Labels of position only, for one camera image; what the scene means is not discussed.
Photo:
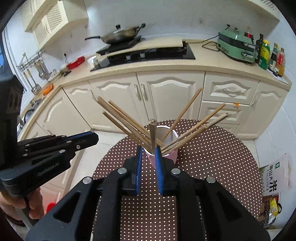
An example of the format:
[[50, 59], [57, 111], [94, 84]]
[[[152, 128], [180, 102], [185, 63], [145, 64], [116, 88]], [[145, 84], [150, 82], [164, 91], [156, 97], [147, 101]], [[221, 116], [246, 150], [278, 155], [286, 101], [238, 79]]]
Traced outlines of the person's left hand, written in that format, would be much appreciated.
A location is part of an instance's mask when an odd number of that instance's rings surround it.
[[[40, 219], [44, 216], [43, 197], [41, 195], [41, 188], [36, 189], [28, 196], [29, 201], [29, 216], [31, 219]], [[8, 216], [21, 220], [16, 212], [16, 208], [24, 209], [27, 204], [24, 199], [20, 197], [12, 197], [7, 192], [1, 192], [1, 209]]]

